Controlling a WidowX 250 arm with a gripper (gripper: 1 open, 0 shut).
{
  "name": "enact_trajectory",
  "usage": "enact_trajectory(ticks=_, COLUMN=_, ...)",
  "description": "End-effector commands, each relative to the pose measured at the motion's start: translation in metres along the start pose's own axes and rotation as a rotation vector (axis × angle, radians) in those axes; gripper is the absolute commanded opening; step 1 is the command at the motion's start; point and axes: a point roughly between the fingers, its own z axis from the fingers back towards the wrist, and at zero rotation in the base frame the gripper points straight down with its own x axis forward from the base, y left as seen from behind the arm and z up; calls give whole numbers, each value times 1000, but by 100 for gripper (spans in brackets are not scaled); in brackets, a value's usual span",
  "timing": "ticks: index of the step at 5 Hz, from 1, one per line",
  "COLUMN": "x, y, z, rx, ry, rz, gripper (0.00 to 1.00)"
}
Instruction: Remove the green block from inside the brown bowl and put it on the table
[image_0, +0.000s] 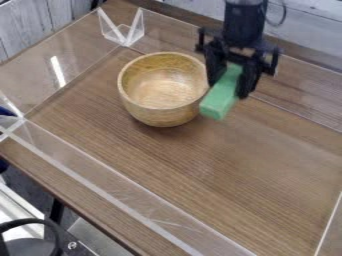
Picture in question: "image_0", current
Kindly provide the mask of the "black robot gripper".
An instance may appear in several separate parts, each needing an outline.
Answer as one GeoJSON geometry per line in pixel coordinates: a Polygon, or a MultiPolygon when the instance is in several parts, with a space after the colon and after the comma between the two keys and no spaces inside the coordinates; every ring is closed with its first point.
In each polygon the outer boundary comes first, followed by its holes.
{"type": "Polygon", "coordinates": [[[276,74],[281,50],[264,37],[265,24],[280,26],[268,18],[268,1],[226,1],[221,29],[201,27],[196,51],[206,57],[208,80],[214,86],[228,63],[242,67],[237,96],[246,99],[256,91],[262,73],[276,74]]]}

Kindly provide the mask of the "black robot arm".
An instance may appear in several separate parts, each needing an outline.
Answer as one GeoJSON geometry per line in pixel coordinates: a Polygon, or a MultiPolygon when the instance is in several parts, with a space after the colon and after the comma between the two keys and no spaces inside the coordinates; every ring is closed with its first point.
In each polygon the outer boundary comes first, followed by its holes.
{"type": "Polygon", "coordinates": [[[242,67],[236,94],[246,99],[257,89],[261,76],[276,75],[281,49],[264,37],[265,24],[281,25],[268,19],[269,0],[224,0],[225,20],[221,29],[201,27],[196,51],[206,58],[208,80],[210,86],[220,81],[228,64],[242,67]]]}

